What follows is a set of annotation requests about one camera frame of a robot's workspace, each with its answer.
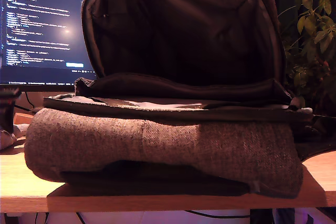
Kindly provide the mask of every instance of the cable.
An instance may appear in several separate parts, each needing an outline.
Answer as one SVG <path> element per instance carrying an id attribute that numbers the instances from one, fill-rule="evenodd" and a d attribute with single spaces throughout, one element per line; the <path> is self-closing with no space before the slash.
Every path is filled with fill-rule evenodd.
<path id="1" fill-rule="evenodd" d="M 216 216 L 216 215 L 207 215 L 207 214 L 203 214 L 201 212 L 195 212 L 195 211 L 191 211 L 191 210 L 186 210 L 186 212 L 189 212 L 191 214 L 195 214 L 195 215 L 200 215 L 200 216 L 204 216 L 204 217 L 209 217 L 209 218 L 213 218 L 213 219 L 245 219 L 245 218 L 250 218 L 251 215 L 241 215 L 241 216 Z"/>
<path id="2" fill-rule="evenodd" d="M 22 110 L 24 110 L 24 111 L 31 112 L 31 110 L 26 109 L 26 108 L 24 108 L 24 107 L 21 107 L 21 106 L 19 106 L 19 105 L 14 105 L 14 107 L 19 108 L 19 109 L 22 109 Z"/>
<path id="3" fill-rule="evenodd" d="M 27 94 L 27 92 L 25 92 L 26 93 L 26 98 L 27 98 L 27 101 L 29 102 L 29 104 L 31 105 L 31 106 L 33 106 L 33 109 L 35 108 L 35 106 L 30 102 L 30 100 L 29 100 L 29 98 L 28 98 L 28 94 Z"/>
<path id="4" fill-rule="evenodd" d="M 80 215 L 79 212 L 76 212 L 78 218 L 80 219 L 80 222 L 82 222 L 82 224 L 86 224 L 85 221 L 83 220 L 82 216 Z"/>
<path id="5" fill-rule="evenodd" d="M 46 219 L 45 219 L 44 224 L 47 224 L 48 218 L 49 218 L 49 212 L 46 212 Z"/>

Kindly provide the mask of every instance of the open backpack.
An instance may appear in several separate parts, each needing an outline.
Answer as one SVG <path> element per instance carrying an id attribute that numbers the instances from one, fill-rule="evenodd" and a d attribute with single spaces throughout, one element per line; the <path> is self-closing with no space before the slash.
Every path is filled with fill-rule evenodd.
<path id="1" fill-rule="evenodd" d="M 44 99 L 25 158 L 114 195 L 295 198 L 335 120 L 284 88 L 274 0 L 83 0 L 97 80 Z"/>

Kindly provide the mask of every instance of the monitor screen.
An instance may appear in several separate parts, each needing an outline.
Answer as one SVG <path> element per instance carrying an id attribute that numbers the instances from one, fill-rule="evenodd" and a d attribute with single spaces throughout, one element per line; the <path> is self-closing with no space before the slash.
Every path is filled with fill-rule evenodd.
<path id="1" fill-rule="evenodd" d="M 23 91 L 73 90 L 96 79 L 81 25 L 82 0 L 1 0 L 0 84 Z"/>

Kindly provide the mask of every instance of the desk surface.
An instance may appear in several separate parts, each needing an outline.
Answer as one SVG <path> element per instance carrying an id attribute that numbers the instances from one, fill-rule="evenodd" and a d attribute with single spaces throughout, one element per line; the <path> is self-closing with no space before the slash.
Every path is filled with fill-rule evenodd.
<path id="1" fill-rule="evenodd" d="M 1 212 L 160 211 L 336 206 L 336 152 L 304 162 L 304 181 L 296 199 L 259 195 L 221 196 L 76 196 L 64 183 L 36 177 L 26 166 L 24 147 L 0 152 Z"/>

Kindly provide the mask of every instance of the folded fabric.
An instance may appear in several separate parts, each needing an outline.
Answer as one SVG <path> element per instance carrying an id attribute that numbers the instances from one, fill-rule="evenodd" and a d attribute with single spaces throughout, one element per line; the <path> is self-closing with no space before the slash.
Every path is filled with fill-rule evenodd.
<path id="1" fill-rule="evenodd" d="M 28 128 L 25 158 L 37 176 L 57 182 L 64 181 L 62 172 L 99 171 L 129 160 L 193 166 L 272 197 L 295 198 L 302 184 L 286 123 L 120 119 L 42 109 Z"/>

